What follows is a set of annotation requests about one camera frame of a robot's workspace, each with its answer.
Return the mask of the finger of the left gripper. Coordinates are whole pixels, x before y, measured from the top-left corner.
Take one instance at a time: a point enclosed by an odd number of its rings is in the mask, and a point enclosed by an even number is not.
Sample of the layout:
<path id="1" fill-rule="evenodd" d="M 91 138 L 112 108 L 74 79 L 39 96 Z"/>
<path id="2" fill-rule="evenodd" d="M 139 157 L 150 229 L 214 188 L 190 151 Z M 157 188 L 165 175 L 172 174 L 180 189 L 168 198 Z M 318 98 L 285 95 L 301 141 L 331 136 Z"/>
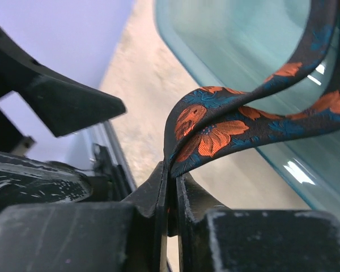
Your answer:
<path id="1" fill-rule="evenodd" d="M 88 177 L 67 167 L 0 152 L 0 212 L 26 203 L 71 203 L 91 196 Z"/>
<path id="2" fill-rule="evenodd" d="M 126 112 L 121 99 L 39 63 L 0 27 L 0 97 L 11 91 L 26 101 L 55 137 Z"/>

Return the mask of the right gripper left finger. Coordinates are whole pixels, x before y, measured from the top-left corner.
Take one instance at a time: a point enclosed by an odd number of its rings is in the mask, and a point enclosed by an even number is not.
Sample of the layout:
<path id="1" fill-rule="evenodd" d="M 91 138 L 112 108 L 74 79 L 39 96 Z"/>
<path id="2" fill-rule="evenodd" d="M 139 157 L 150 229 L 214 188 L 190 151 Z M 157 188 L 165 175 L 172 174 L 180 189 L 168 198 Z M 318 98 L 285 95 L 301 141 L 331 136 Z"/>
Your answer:
<path id="1" fill-rule="evenodd" d="M 121 202 L 15 205 L 0 213 L 0 271 L 166 271 L 158 164 Z"/>

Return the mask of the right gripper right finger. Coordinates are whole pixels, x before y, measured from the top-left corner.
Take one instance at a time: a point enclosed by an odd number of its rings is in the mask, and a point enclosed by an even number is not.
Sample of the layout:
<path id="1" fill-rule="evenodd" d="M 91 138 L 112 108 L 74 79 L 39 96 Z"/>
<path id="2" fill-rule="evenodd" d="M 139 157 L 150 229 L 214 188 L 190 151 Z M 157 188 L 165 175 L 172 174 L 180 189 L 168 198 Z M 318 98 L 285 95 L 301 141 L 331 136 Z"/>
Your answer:
<path id="1" fill-rule="evenodd" d="M 232 210 L 176 179 L 181 271 L 340 271 L 340 222 L 315 210 Z"/>

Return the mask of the dark floral orange tie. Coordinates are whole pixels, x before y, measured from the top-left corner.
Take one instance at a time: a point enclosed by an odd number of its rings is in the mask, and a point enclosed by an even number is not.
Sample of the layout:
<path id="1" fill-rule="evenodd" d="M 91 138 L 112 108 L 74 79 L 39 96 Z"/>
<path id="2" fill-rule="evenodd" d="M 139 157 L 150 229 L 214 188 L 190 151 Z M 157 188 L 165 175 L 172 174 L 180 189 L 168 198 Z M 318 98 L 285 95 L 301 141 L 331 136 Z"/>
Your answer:
<path id="1" fill-rule="evenodd" d="M 340 33 L 332 76 L 313 105 L 286 116 L 249 106 L 311 74 L 325 58 L 336 28 L 340 29 L 340 1 L 312 1 L 293 54 L 253 91 L 205 86 L 185 95 L 165 124 L 164 174 L 175 179 L 234 152 L 340 130 Z"/>

